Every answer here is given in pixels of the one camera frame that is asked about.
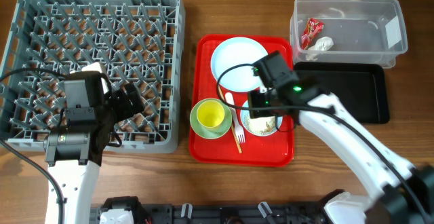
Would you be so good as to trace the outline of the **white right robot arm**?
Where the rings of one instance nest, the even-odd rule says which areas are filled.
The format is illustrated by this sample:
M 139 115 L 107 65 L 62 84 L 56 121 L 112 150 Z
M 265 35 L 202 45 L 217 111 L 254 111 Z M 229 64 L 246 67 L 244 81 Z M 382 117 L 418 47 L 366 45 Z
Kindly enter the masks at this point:
M 332 223 L 432 223 L 433 167 L 417 169 L 384 146 L 339 98 L 309 81 L 248 94 L 252 117 L 289 115 L 320 138 L 355 174 L 367 194 L 343 191 L 323 209 Z

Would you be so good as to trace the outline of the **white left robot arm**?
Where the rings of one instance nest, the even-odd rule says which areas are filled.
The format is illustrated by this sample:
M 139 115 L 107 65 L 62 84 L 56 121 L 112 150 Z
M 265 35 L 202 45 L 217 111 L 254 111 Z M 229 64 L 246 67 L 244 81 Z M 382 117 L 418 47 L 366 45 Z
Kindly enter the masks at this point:
M 90 96 L 100 95 L 101 87 L 74 91 L 78 103 L 62 112 L 66 124 L 52 128 L 44 140 L 45 161 L 54 180 L 46 223 L 88 221 L 103 151 L 122 145 L 115 124 L 144 111 L 140 91 L 131 83 L 96 101 Z

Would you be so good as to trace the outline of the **white napkin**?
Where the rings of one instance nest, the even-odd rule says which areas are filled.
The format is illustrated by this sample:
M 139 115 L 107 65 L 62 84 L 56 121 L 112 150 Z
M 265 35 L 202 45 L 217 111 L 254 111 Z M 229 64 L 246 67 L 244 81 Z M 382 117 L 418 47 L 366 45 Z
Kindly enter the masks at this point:
M 308 48 L 306 61 L 316 61 L 319 52 L 328 51 L 333 45 L 334 42 L 330 37 L 322 37 L 318 39 L 314 45 Z

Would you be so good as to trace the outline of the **small light blue bowl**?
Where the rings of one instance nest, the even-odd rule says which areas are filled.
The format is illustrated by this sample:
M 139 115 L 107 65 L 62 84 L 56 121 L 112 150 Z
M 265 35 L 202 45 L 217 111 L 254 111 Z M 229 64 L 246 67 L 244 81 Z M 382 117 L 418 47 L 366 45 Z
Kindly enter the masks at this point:
M 282 117 L 259 117 L 252 119 L 248 110 L 239 111 L 242 126 L 255 136 L 269 136 L 282 125 Z

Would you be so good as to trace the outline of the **red snack wrapper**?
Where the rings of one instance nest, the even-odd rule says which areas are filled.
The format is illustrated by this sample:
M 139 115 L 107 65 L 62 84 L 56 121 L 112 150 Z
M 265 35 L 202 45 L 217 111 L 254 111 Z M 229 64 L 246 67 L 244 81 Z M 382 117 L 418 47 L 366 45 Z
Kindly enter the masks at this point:
M 307 20 L 307 25 L 302 33 L 301 36 L 301 44 L 300 47 L 303 50 L 306 50 L 309 46 L 309 44 L 312 42 L 312 40 L 316 37 L 317 34 L 319 34 L 324 28 L 324 23 L 315 19 L 315 18 L 309 18 Z

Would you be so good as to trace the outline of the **yellow plastic cup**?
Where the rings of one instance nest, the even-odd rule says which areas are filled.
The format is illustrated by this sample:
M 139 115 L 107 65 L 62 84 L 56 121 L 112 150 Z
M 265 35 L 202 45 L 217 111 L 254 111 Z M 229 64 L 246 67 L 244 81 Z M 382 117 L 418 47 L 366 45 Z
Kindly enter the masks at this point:
M 198 122 L 208 130 L 216 130 L 224 121 L 224 107 L 217 100 L 205 100 L 197 109 Z

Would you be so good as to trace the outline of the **rice and food scraps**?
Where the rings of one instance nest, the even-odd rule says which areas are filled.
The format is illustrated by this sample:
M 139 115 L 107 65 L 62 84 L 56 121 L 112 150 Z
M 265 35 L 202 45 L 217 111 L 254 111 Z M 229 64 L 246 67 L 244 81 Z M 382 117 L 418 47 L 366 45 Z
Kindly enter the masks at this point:
M 275 129 L 274 117 L 249 119 L 249 128 L 254 134 L 267 134 Z

